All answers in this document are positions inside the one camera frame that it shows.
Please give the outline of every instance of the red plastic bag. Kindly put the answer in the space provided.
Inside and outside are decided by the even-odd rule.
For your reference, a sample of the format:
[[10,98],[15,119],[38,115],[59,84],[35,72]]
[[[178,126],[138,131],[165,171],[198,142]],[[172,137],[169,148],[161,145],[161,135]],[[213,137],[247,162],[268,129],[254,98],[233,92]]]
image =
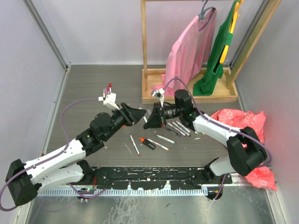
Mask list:
[[[264,142],[263,125],[266,121],[264,112],[254,114],[251,111],[243,112],[239,110],[223,109],[214,113],[211,118],[233,127],[245,128],[249,126],[255,130],[260,141],[262,143]],[[257,188],[277,190],[274,174],[267,167],[255,168],[245,178]]]

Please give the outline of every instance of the marker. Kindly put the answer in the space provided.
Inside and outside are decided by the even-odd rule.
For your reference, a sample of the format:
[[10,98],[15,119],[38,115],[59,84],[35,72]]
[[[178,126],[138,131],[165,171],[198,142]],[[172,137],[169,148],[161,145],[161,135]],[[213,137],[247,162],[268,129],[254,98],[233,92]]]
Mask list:
[[144,119],[145,123],[147,123],[147,122],[148,122],[148,120],[146,119],[146,117],[145,117],[145,116],[143,116],[143,119]]
[[181,128],[179,125],[177,125],[176,123],[174,123],[173,121],[172,121],[172,123],[174,124],[174,126],[176,126],[179,130],[181,130],[182,132],[184,132],[187,136],[191,136],[188,132],[186,132],[186,131],[184,131],[183,130],[183,128]]
[[148,141],[147,139],[143,139],[140,138],[142,144],[145,144],[147,147],[149,147],[150,149],[154,150],[156,148],[155,145],[153,145],[150,141]]
[[163,149],[165,149],[165,150],[169,150],[169,148],[166,148],[165,146],[162,146],[161,144],[159,144],[159,143],[157,143],[157,142],[155,142],[155,141],[153,141],[153,140],[151,140],[151,139],[148,139],[151,143],[154,143],[154,144],[156,144],[157,146],[160,146],[161,148],[163,148]]
[[191,131],[190,131],[188,128],[186,128],[182,123],[178,122],[177,120],[176,120],[176,122],[177,122],[177,124],[178,124],[179,126],[181,126],[185,131],[187,131],[188,133],[191,132]]
[[170,142],[170,143],[172,143],[172,144],[175,144],[175,143],[176,143],[175,141],[170,140],[170,139],[168,139],[168,138],[166,138],[166,137],[163,137],[163,136],[161,136],[161,135],[156,134],[156,136],[157,136],[158,138],[163,139],[164,141]]
[[176,133],[175,131],[171,130],[170,128],[168,128],[168,127],[166,127],[166,126],[165,126],[164,128],[165,128],[166,130],[170,131],[171,133],[177,135],[178,137],[181,137],[181,135],[180,135],[179,133]]
[[134,147],[135,147],[135,149],[136,149],[137,154],[140,155],[140,153],[139,153],[139,151],[138,151],[138,148],[137,148],[137,146],[136,146],[136,144],[135,144],[135,142],[134,142],[134,139],[133,139],[133,137],[132,137],[131,134],[130,134],[130,137],[131,137],[132,143],[133,143],[133,145],[134,145]]
[[178,128],[174,127],[171,123],[167,123],[167,125],[169,125],[170,127],[172,127],[174,130],[177,130],[178,132],[180,132],[183,136],[186,136],[185,132],[182,132]]

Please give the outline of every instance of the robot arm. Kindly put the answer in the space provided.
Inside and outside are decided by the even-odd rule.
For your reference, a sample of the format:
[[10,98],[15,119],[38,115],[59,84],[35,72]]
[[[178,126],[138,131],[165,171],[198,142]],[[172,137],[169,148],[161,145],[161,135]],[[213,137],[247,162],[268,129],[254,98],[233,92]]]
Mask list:
[[[115,94],[110,93],[103,100],[104,105],[112,109],[112,116],[99,113],[91,121],[90,127],[69,142],[65,149],[61,147],[43,157],[23,163],[20,159],[11,163],[6,182],[23,169],[33,166],[8,184],[15,205],[20,206],[33,200],[39,192],[61,184],[91,180],[93,170],[85,160],[81,160],[104,147],[122,126],[132,126],[140,121],[146,110],[129,107],[125,103],[115,104]],[[81,160],[68,167],[72,162]]]
[[[252,128],[246,127],[240,129],[227,126],[202,112],[206,117],[204,118],[193,107],[192,99],[186,90],[177,90],[175,92],[175,104],[165,103],[163,92],[163,90],[153,91],[152,95],[158,98],[160,103],[154,103],[152,114],[143,128],[163,127],[167,124],[167,119],[179,117],[185,127],[193,131],[205,133],[226,146],[228,148],[228,157],[216,158],[205,166],[207,180],[211,180],[222,174],[234,172],[247,176],[267,159],[267,153],[260,145],[248,138],[244,138],[240,134],[232,132],[232,130],[236,130],[259,141]],[[228,130],[219,127],[215,123],[227,127]]]

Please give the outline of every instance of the green cloth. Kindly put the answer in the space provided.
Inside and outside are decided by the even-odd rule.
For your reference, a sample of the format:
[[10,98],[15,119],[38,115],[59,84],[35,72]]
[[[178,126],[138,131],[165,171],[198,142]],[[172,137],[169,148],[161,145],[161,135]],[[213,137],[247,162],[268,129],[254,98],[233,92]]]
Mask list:
[[218,78],[222,78],[223,65],[219,63],[225,45],[230,45],[233,34],[229,32],[229,27],[233,19],[235,4],[240,0],[235,0],[225,22],[220,26],[219,32],[207,62],[206,72],[203,78],[193,86],[194,96],[209,96],[213,93]]

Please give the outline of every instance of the wooden clothing rack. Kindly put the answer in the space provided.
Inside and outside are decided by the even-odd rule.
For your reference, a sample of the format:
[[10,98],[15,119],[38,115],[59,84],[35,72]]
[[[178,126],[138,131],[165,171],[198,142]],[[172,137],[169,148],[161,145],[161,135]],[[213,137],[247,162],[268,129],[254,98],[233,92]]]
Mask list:
[[[147,47],[146,47],[146,11],[145,5],[147,1],[174,1],[174,0],[141,0],[141,20],[142,20],[142,49],[143,49],[143,70],[142,70],[142,102],[153,103],[157,99],[151,96],[151,87],[162,84],[161,74],[165,73],[165,69],[148,69],[147,64]],[[247,58],[252,52],[258,39],[265,30],[268,22],[275,13],[281,0],[268,0],[268,3],[258,19],[253,31],[246,41],[240,55],[237,58],[232,70],[223,68],[223,76],[219,78],[211,96],[194,96],[196,102],[235,102],[238,99],[238,93],[235,87],[235,79],[238,77]],[[188,88],[193,91],[193,85],[200,80],[205,74],[206,68],[202,68],[198,75],[192,79]],[[174,102],[174,97],[165,97],[167,102]]]

